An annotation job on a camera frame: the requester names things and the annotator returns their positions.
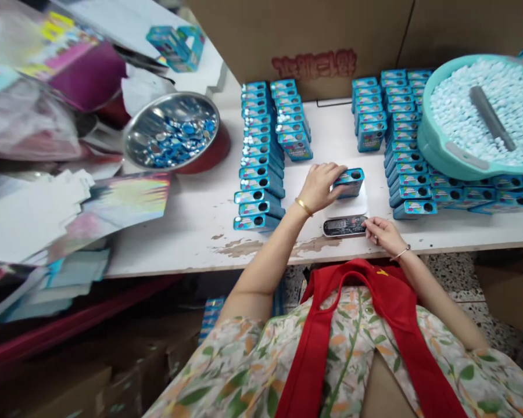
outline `woman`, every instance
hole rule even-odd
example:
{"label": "woman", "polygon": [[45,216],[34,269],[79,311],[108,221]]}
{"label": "woman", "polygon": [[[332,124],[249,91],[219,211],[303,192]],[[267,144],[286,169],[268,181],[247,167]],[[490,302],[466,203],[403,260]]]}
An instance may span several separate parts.
{"label": "woman", "polygon": [[303,302],[270,319],[302,226],[344,190],[329,191],[346,169],[310,168],[216,327],[147,417],[523,416],[523,371],[491,349],[384,219],[368,219],[366,236],[400,268],[353,260],[314,271]]}

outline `teal plastic basin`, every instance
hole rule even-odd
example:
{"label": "teal plastic basin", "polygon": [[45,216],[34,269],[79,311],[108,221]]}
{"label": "teal plastic basin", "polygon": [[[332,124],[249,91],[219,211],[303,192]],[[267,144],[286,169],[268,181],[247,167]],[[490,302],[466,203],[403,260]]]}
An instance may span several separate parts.
{"label": "teal plastic basin", "polygon": [[509,57],[501,55],[467,55],[451,60],[439,67],[430,76],[422,98],[422,122],[418,128],[418,147],[427,162],[449,177],[459,180],[482,180],[500,174],[523,174],[523,165],[510,166],[484,161],[460,149],[440,129],[434,120],[430,97],[434,88],[448,78],[455,70],[472,65],[478,59],[504,61],[510,65],[523,66]]}

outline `woman's arm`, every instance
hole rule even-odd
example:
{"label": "woman's arm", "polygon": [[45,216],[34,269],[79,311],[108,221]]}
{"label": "woman's arm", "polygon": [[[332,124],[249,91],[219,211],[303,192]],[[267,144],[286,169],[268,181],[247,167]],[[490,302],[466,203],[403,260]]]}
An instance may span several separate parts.
{"label": "woman's arm", "polygon": [[[335,163],[312,165],[299,199],[313,213],[330,205],[344,190],[343,186],[329,191],[333,182],[347,169]],[[247,316],[264,322],[271,317],[273,293],[283,276],[292,247],[308,212],[293,203],[254,259],[240,275],[221,311],[219,322],[235,316]]]}
{"label": "woman's arm", "polygon": [[[385,219],[370,218],[365,226],[367,238],[383,247],[392,257],[407,248],[395,226]],[[397,260],[422,305],[436,315],[466,349],[490,348],[476,324],[449,297],[416,254],[406,251]]]}

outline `floral dress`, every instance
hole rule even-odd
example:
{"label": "floral dress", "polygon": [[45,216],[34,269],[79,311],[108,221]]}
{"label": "floral dress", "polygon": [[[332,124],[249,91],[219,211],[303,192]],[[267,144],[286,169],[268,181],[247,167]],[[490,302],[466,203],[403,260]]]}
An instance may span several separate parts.
{"label": "floral dress", "polygon": [[[334,292],[323,303],[329,307]],[[273,417],[312,299],[262,322],[224,321],[145,414],[158,417]],[[523,416],[523,371],[494,349],[466,351],[433,314],[417,307],[428,348],[469,417]],[[374,312],[366,287],[345,287],[334,313],[320,416],[358,417],[375,350],[410,406],[419,402],[389,326]]]}

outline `red strap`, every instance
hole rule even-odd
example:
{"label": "red strap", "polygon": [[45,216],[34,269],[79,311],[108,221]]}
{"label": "red strap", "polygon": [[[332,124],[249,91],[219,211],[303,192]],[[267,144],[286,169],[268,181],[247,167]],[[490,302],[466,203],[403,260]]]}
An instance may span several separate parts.
{"label": "red strap", "polygon": [[[368,286],[376,313],[392,328],[424,416],[466,417],[461,403],[418,328],[417,296],[407,284],[402,270],[392,266],[378,268],[366,260],[352,260],[340,266],[329,266],[312,272],[302,303],[312,295],[314,300],[275,418],[317,417],[331,321],[341,297],[341,287],[346,280],[360,280]],[[333,305],[321,310],[321,303],[337,288],[339,292]]]}

